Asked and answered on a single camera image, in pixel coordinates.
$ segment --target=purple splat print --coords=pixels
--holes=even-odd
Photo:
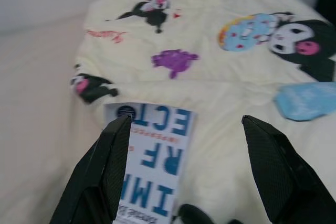
[[[184,72],[191,66],[192,60],[198,60],[196,54],[190,54],[186,51],[178,50],[165,50],[159,55],[152,57],[154,67],[163,66],[171,69],[170,78],[175,79],[177,73]]]

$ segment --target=book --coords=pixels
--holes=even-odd
[[[169,224],[195,113],[166,105],[106,104],[106,123],[132,116],[116,224]]]

